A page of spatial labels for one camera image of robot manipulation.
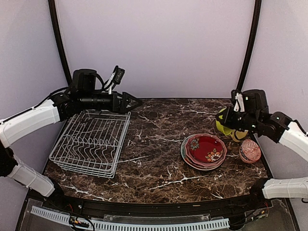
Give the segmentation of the green small bowl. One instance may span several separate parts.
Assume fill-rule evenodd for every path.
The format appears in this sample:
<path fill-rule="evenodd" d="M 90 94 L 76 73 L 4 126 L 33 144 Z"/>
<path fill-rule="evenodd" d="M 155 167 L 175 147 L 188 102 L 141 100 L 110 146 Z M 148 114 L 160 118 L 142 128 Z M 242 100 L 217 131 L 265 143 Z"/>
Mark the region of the green small bowl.
<path fill-rule="evenodd" d="M 216 127 L 218 131 L 222 132 L 225 136 L 230 136 L 234 132 L 234 129 L 230 129 L 226 126 L 221 125 L 221 123 L 217 119 L 216 119 Z"/>

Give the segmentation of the yellow ceramic mug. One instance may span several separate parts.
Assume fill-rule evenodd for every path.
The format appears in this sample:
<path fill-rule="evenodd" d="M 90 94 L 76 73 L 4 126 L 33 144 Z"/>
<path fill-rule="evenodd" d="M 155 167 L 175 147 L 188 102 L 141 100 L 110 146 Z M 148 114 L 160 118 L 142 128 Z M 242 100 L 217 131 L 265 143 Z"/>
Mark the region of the yellow ceramic mug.
<path fill-rule="evenodd" d="M 233 130 L 231 133 L 231 137 L 233 139 L 233 141 L 235 142 L 241 142 L 242 140 L 245 139 L 245 137 L 247 136 L 248 131 L 237 131 L 237 130 Z"/>

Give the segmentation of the dark red floral plate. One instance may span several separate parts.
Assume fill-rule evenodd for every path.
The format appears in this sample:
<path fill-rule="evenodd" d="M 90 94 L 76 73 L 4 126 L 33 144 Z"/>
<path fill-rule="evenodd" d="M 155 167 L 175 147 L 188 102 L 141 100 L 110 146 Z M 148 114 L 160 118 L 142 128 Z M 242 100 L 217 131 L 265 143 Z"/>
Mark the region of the dark red floral plate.
<path fill-rule="evenodd" d="M 188 148 L 193 159 L 204 163 L 214 163 L 225 153 L 221 142 L 208 135 L 194 136 L 188 142 Z"/>

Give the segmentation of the blue white patterned bowl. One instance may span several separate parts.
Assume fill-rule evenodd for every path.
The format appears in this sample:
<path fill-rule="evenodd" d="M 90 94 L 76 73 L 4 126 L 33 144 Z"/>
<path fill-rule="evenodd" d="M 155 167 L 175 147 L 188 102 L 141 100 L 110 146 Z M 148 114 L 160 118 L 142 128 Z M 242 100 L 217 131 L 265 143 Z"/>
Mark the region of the blue white patterned bowl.
<path fill-rule="evenodd" d="M 248 159 L 256 161 L 261 158 L 261 150 L 256 142 L 247 139 L 240 146 L 239 153 L 245 155 Z"/>

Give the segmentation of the red white patterned bowl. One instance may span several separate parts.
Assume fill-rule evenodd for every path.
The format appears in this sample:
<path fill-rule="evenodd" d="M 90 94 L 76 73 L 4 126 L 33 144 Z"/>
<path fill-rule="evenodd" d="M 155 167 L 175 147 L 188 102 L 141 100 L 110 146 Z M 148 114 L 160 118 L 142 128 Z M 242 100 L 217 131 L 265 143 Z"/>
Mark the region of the red white patterned bowl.
<path fill-rule="evenodd" d="M 250 159 L 248 159 L 245 155 L 241 155 L 241 154 L 240 154 L 240 159 L 241 159 L 244 163 L 247 163 L 247 164 L 252 164 L 252 163 L 256 163 L 257 161 L 259 161 L 259 160 L 256 160 L 256 161 L 250 160 Z"/>

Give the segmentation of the green teal plate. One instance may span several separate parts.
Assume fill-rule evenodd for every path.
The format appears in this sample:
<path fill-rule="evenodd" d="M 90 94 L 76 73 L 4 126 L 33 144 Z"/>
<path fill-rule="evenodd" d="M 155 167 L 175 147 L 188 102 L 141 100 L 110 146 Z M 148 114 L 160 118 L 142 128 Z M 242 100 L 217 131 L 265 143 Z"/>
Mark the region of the green teal plate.
<path fill-rule="evenodd" d="M 185 151 L 185 145 L 186 143 L 188 142 L 188 139 L 190 138 L 191 136 L 188 136 L 184 139 L 184 141 L 182 142 L 181 146 L 180 146 L 180 155 L 183 159 L 183 161 L 188 164 L 190 167 L 196 169 L 196 170 L 200 170 L 200 171 L 210 171 L 210 170 L 214 170 L 218 167 L 220 167 L 221 164 L 215 164 L 213 166 L 209 166 L 209 167 L 203 167 L 201 165 L 197 165 L 195 163 L 193 163 L 189 158 L 188 156 L 186 155 L 186 151 Z"/>

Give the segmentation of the black rimmed cream plate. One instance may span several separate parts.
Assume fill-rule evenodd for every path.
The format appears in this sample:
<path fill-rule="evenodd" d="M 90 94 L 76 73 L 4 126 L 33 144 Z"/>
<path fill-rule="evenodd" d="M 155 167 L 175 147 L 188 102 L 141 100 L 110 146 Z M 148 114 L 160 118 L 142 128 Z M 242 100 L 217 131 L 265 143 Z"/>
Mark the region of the black rimmed cream plate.
<path fill-rule="evenodd" d="M 190 159 L 188 159 L 187 157 L 182 157 L 183 161 L 189 165 L 190 167 L 196 169 L 196 170 L 200 170 L 200 171 L 210 171 L 210 170 L 214 170 L 218 167 L 220 167 L 223 163 L 224 160 L 222 162 L 219 162 L 218 164 L 214 164 L 213 166 L 209 166 L 209 167 L 203 167 L 203 166 L 199 166 L 195 163 L 193 163 Z"/>

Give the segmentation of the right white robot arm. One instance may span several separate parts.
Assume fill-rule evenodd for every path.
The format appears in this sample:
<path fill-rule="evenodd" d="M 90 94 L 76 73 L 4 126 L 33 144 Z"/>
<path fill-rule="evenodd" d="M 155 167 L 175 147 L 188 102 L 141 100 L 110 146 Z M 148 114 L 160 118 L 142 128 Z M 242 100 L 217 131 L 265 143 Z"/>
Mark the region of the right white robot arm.
<path fill-rule="evenodd" d="M 282 112 L 269 113 L 264 90 L 233 90 L 232 105 L 216 114 L 224 127 L 266 136 L 302 157 L 308 159 L 308 133 L 297 120 Z M 308 179 L 261 179 L 250 189 L 245 204 L 257 208 L 264 199 L 308 197 Z"/>

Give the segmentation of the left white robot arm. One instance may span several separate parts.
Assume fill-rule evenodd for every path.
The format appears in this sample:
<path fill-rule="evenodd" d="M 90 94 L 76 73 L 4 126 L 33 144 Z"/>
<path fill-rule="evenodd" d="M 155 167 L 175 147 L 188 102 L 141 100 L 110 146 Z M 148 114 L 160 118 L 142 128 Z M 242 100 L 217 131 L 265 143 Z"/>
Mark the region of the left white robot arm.
<path fill-rule="evenodd" d="M 85 110 L 126 114 L 141 106 L 141 99 L 127 92 L 114 91 L 124 73 L 124 69 L 116 66 L 110 78 L 104 82 L 93 69 L 76 70 L 68 87 L 55 90 L 37 105 L 1 120 L 1 177 L 9 177 L 49 198 L 56 209 L 65 209 L 68 199 L 62 195 L 63 190 L 58 183 L 25 164 L 13 153 L 11 145 L 41 128 L 63 122 Z"/>

